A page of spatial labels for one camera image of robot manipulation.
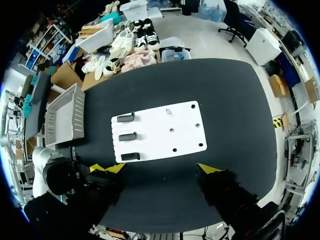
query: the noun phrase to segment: metal basket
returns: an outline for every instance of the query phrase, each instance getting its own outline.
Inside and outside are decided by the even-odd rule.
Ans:
[[[76,83],[51,102],[45,117],[46,145],[83,138],[84,109],[85,93]]]

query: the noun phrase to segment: black clip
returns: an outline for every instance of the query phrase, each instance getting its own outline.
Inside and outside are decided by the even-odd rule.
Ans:
[[[135,120],[135,117],[135,112],[132,112],[130,115],[117,116],[116,121],[118,123],[132,122],[133,120]]]

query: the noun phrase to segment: white storage box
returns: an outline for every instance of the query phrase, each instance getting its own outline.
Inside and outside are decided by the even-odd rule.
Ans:
[[[78,84],[69,87],[48,105],[45,117],[45,144],[51,146],[85,136],[85,93]]]
[[[280,43],[267,29],[258,28],[246,49],[259,66],[265,66],[281,53],[279,46]]]
[[[97,49],[111,44],[114,40],[114,21],[110,18],[102,23],[99,25],[105,26],[104,29],[101,29],[100,31],[97,31],[91,36],[85,38],[75,46],[82,48],[85,52],[91,54]]]
[[[120,6],[120,11],[122,11],[126,19],[131,19],[132,21],[145,19],[148,17],[147,12],[147,1],[146,0],[136,0],[131,1]]]

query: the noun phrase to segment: yellow warning sign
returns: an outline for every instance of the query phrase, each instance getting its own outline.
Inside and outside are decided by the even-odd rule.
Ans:
[[[284,125],[283,121],[282,121],[282,117],[278,117],[273,119],[273,126],[275,129],[282,127]]]

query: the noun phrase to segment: white cabinet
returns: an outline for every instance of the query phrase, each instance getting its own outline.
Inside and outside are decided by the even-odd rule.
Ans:
[[[258,28],[246,46],[246,49],[259,66],[266,65],[280,53],[280,43],[265,28]]]

